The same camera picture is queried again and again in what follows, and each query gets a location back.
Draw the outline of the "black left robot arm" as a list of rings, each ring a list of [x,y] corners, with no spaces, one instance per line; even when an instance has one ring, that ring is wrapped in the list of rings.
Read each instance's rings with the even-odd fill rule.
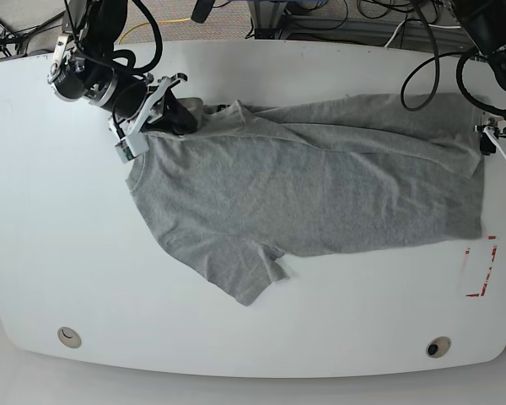
[[[476,55],[481,55],[492,69],[498,85],[506,92],[506,1],[453,0],[445,4],[474,44],[457,63],[456,83],[461,94],[477,108],[501,116],[506,121],[506,110],[475,99],[463,82],[466,62]]]

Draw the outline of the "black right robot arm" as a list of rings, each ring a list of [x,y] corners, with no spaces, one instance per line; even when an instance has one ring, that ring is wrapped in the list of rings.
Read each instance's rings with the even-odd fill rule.
[[[133,51],[116,49],[127,21],[126,1],[66,1],[62,33],[53,53],[48,83],[67,102],[85,98],[110,113],[110,129],[119,139],[148,131],[186,135],[198,120],[172,89],[187,80],[183,73],[154,80],[164,43],[158,23],[140,1],[135,3],[153,31],[155,51],[137,65]]]

